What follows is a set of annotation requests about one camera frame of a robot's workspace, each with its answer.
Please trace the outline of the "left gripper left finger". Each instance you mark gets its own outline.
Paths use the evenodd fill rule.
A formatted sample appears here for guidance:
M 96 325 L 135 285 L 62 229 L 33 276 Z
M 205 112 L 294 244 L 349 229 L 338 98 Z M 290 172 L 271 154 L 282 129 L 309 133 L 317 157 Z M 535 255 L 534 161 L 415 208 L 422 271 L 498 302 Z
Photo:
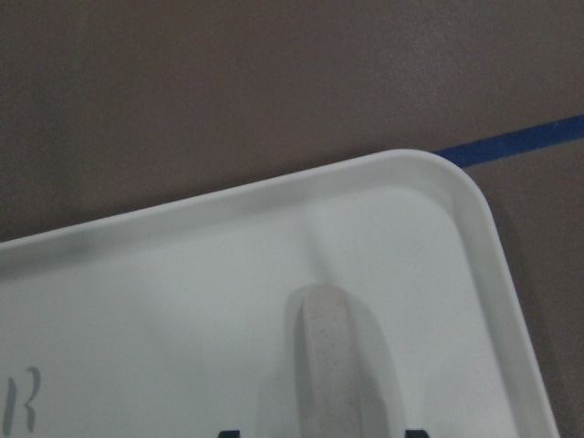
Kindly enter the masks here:
M 225 430 L 217 434 L 217 438 L 240 438 L 241 432 L 239 430 Z

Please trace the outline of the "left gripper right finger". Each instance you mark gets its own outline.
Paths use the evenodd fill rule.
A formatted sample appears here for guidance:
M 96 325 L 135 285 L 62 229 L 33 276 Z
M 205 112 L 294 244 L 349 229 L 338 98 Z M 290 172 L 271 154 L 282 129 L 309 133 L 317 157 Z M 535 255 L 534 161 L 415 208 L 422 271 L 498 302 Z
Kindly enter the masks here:
M 404 433 L 405 438 L 430 438 L 424 429 L 408 429 Z

